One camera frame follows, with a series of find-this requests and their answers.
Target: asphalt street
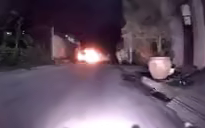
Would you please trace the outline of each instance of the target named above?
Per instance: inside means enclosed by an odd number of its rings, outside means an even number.
[[[0,128],[181,128],[164,104],[112,65],[45,66],[0,73]]]

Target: vegetation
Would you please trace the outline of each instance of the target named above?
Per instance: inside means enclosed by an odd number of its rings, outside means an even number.
[[[11,12],[0,24],[0,65],[13,66],[26,57],[25,50],[33,47],[33,39],[23,30],[24,20]]]

